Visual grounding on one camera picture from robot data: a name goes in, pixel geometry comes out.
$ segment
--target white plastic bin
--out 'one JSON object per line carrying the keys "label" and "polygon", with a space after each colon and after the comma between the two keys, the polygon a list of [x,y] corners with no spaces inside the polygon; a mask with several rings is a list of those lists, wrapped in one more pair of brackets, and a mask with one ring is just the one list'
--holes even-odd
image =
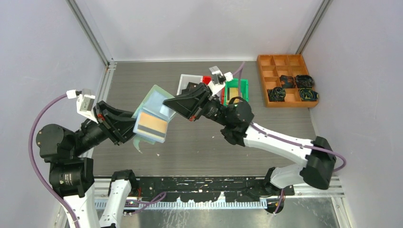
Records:
{"label": "white plastic bin", "polygon": [[178,86],[178,91],[176,92],[176,95],[181,94],[182,90],[186,89],[189,82],[199,84],[202,81],[203,81],[203,76],[181,75],[181,79],[179,80],[179,86]]}

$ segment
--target wooden compartment tray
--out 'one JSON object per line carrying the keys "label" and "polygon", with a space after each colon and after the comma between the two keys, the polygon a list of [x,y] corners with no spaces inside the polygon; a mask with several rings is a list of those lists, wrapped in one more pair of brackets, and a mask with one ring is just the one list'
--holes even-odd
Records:
{"label": "wooden compartment tray", "polygon": [[271,102],[268,89],[281,87],[280,76],[309,75],[302,55],[259,55],[257,64],[266,107],[315,107],[318,101],[301,101],[299,88],[285,89],[284,102]]}

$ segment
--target green bin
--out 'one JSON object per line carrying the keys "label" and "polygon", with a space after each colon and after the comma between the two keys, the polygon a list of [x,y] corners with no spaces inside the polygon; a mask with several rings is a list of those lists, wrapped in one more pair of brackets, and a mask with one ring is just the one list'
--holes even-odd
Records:
{"label": "green bin", "polygon": [[[227,93],[229,88],[238,88],[237,78],[225,83],[224,97],[222,97],[225,106],[227,106]],[[249,102],[249,82],[247,79],[240,80],[240,92],[242,93],[242,98]]]}

